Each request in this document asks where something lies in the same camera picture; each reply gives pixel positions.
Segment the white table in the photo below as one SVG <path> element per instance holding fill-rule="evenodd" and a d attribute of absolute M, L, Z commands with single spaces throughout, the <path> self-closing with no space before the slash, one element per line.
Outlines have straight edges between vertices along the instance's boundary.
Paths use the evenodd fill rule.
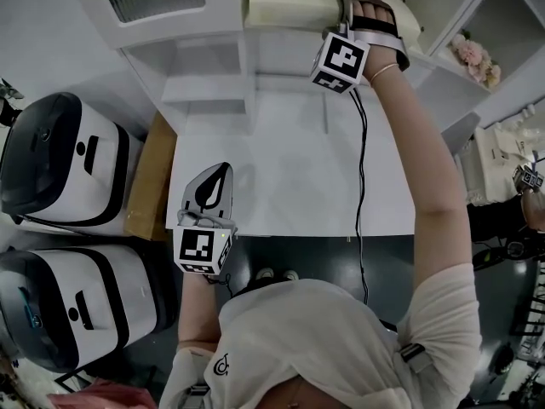
<path fill-rule="evenodd" d="M 354 236 L 361 121 L 349 96 L 325 99 L 260 91 L 252 135 L 219 135 L 199 122 L 189 124 L 176 144 L 167 228 L 177 224 L 186 184 L 211 165 L 228 162 L 239 234 Z M 364 98 L 364 107 L 369 132 L 363 235 L 413 234 L 414 205 L 392 132 L 375 98 Z"/>

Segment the cardboard box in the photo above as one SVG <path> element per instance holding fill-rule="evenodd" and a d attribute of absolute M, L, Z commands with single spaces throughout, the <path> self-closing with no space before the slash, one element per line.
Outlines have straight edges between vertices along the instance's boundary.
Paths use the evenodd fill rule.
<path fill-rule="evenodd" d="M 176 133 L 157 112 L 136 169 L 124 230 L 152 241 L 169 238 L 164 223 Z"/>

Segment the bracelet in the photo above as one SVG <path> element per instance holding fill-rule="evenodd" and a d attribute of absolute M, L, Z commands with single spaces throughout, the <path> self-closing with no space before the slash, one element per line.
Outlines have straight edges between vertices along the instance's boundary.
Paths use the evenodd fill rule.
<path fill-rule="evenodd" d="M 379 71 L 377 71 L 377 72 L 375 73 L 375 76 L 373 76 L 373 77 L 371 78 L 371 80 L 369 81 L 369 85 L 371 86 L 371 88 L 373 87 L 373 80 L 375 80 L 376 76 L 378 76 L 378 75 L 384 73 L 387 69 L 393 68 L 394 66 L 399 67 L 399 64 L 390 64 L 390 65 L 386 65 L 384 68 L 381 68 Z"/>

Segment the white fabric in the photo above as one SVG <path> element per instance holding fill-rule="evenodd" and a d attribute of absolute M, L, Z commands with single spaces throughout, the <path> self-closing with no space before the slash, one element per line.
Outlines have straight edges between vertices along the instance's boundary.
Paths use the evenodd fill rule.
<path fill-rule="evenodd" d="M 300 375 L 351 408 L 456 407 L 479 360 L 478 307 L 471 264 L 424 281 L 397 336 L 326 282 L 283 282 L 243 294 L 220 313 L 221 340 L 204 371 L 206 406 L 251 409 L 270 388 Z M 399 354 L 410 343 L 433 361 L 417 375 Z M 195 368 L 191 351 L 181 350 L 160 409 L 175 407 L 173 395 L 197 382 Z"/>

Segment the black cable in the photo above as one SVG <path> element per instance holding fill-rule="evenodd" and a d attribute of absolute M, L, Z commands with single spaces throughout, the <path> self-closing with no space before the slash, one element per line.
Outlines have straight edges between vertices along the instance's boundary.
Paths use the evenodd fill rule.
<path fill-rule="evenodd" d="M 227 273 L 225 275 L 225 279 L 224 280 L 218 280 L 218 279 L 212 279 L 210 276 L 206 275 L 206 274 L 203 274 L 203 277 L 206 279 L 206 281 L 211 284 L 211 285 L 221 285 L 221 286 L 225 286 L 227 288 L 227 290 L 229 291 L 229 295 L 231 296 L 231 298 L 233 297 L 232 295 L 232 291 L 231 291 L 231 286 L 229 285 L 229 282 L 231 282 L 231 273 Z"/>
<path fill-rule="evenodd" d="M 356 108 L 358 109 L 359 116 L 361 118 L 362 124 L 362 135 L 361 135 L 361 151 L 359 154 L 359 202 L 358 210 L 356 211 L 356 237 L 358 238 L 358 247 L 359 247 L 359 269 L 361 271 L 361 281 L 364 286 L 364 304 L 367 304 L 369 300 L 369 287 L 365 281 L 365 270 L 363 262 L 363 241 L 361 238 L 361 207 L 364 202 L 365 197 L 365 173 L 364 173 L 364 156 L 365 156 L 365 146 L 367 142 L 367 114 L 365 113 L 363 102 L 357 89 L 354 90 L 354 93 L 350 93 Z"/>

